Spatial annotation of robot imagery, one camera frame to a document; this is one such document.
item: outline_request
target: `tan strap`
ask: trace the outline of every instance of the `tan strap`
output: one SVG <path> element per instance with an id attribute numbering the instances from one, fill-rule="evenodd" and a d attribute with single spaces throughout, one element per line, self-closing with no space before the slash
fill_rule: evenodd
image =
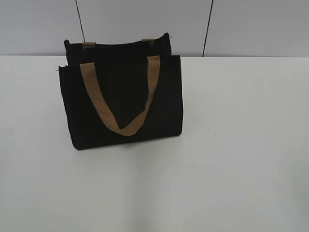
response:
<path id="1" fill-rule="evenodd" d="M 155 39 L 142 39 L 143 42 L 149 42 L 150 46 L 153 47 L 155 45 Z"/>
<path id="2" fill-rule="evenodd" d="M 83 42 L 82 46 L 83 46 L 83 50 L 86 50 L 86 48 L 95 48 L 96 43 L 95 42 Z"/>
<path id="3" fill-rule="evenodd" d="M 86 90 L 102 122 L 108 129 L 123 136 L 131 136 L 142 127 L 154 97 L 154 92 L 159 79 L 160 56 L 147 57 L 147 60 L 148 98 L 146 101 L 145 110 L 141 112 L 138 116 L 136 116 L 127 126 L 122 129 L 119 128 L 114 115 L 112 114 L 101 93 L 98 84 L 95 64 L 80 64 Z"/>

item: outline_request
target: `tote bag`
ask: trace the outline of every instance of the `tote bag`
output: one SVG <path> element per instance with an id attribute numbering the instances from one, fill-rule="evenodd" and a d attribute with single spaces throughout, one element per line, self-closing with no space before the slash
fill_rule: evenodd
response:
<path id="1" fill-rule="evenodd" d="M 179 56 L 106 58 L 59 67 L 59 78 L 78 150 L 182 132 Z"/>

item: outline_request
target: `black tote bag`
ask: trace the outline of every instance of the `black tote bag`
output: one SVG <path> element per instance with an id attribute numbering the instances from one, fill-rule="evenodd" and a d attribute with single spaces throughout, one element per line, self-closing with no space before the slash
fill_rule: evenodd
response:
<path id="1" fill-rule="evenodd" d="M 134 43 L 97 44 L 64 41 L 68 65 L 100 61 L 105 58 L 131 56 L 171 55 L 169 34 L 158 39 L 145 39 Z"/>
<path id="2" fill-rule="evenodd" d="M 182 132 L 179 56 L 59 67 L 59 77 L 71 140 L 78 150 Z"/>

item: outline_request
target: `table surface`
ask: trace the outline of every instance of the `table surface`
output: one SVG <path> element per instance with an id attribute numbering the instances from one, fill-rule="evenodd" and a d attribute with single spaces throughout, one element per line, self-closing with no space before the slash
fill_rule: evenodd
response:
<path id="1" fill-rule="evenodd" d="M 180 137 L 85 151 L 65 64 L 0 57 L 0 231 L 309 231 L 309 58 L 182 58 Z"/>

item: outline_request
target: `tan handle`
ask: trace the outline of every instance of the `tan handle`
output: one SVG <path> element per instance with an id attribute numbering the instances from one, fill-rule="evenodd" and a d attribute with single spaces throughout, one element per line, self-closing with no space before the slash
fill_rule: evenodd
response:
<path id="1" fill-rule="evenodd" d="M 142 39 L 143 42 L 148 42 L 151 47 L 155 45 L 155 39 Z"/>
<path id="2" fill-rule="evenodd" d="M 154 97 L 154 92 L 159 79 L 160 56 L 147 57 L 147 60 L 148 98 L 146 101 L 145 110 L 137 115 L 126 127 L 122 129 L 119 128 L 114 115 L 103 98 L 98 85 L 95 64 L 80 64 L 86 90 L 102 122 L 108 129 L 123 136 L 131 136 L 142 127 Z"/>
<path id="3" fill-rule="evenodd" d="M 82 47 L 83 47 L 83 50 L 86 50 L 87 48 L 95 48 L 96 43 L 95 42 L 83 42 Z"/>

